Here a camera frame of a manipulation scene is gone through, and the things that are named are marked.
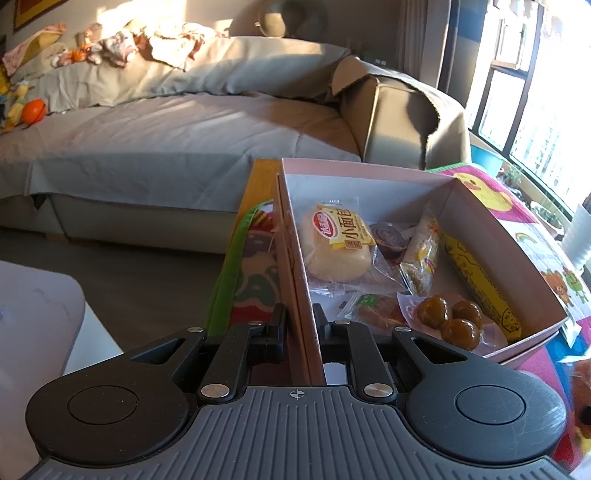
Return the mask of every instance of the dark floor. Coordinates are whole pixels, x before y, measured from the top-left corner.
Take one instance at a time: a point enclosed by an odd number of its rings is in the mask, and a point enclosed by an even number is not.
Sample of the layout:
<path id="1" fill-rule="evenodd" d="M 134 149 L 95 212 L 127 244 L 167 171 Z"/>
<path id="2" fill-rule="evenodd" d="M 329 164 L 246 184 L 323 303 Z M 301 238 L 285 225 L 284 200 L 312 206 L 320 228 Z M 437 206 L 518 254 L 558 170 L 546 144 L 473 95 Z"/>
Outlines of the dark floor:
<path id="1" fill-rule="evenodd" d="M 0 260 L 75 278 L 123 350 L 203 325 L 223 255 L 61 243 L 0 228 Z"/>

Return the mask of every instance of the white table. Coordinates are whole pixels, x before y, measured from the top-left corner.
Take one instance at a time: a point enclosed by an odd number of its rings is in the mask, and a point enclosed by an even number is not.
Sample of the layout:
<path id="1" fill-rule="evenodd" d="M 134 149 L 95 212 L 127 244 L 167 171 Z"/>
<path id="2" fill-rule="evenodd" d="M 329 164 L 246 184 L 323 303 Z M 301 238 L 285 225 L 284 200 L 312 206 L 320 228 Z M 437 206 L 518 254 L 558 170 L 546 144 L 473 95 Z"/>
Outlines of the white table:
<path id="1" fill-rule="evenodd" d="M 0 261 L 0 478 L 16 480 L 39 455 L 25 425 L 44 384 L 122 351 L 67 275 Z"/>

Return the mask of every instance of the green label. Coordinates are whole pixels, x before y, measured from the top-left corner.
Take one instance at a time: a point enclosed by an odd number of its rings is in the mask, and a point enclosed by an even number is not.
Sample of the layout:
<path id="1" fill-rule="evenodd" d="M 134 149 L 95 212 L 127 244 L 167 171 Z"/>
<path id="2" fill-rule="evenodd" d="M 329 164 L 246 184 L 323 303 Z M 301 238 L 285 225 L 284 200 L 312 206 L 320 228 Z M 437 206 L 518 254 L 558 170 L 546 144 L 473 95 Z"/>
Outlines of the green label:
<path id="1" fill-rule="evenodd" d="M 373 307 L 377 302 L 377 295 L 361 295 L 359 300 L 357 300 L 356 305 L 367 305 L 368 307 Z"/>

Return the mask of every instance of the white cylinder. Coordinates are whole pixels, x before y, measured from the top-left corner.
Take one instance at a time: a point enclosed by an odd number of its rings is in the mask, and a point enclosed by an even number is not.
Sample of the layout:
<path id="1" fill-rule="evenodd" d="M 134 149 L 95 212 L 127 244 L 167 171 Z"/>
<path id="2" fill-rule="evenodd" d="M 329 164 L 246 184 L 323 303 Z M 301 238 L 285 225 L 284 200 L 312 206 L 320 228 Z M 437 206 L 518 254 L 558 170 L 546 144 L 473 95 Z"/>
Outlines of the white cylinder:
<path id="1" fill-rule="evenodd" d="M 582 205 L 577 207 L 561 245 L 577 271 L 591 258 L 591 213 Z"/>

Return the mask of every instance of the yellow duck print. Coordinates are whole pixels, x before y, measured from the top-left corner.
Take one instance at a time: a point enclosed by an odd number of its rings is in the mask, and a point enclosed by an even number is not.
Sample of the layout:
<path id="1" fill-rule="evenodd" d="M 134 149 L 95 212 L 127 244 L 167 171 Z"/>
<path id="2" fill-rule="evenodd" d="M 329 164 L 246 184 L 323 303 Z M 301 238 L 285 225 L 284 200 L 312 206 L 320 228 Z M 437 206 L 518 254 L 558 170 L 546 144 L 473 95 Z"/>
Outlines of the yellow duck print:
<path id="1" fill-rule="evenodd" d="M 483 180 L 470 173 L 455 173 L 459 179 L 489 210 L 509 212 L 513 208 L 511 198 L 504 192 L 496 192 Z"/>

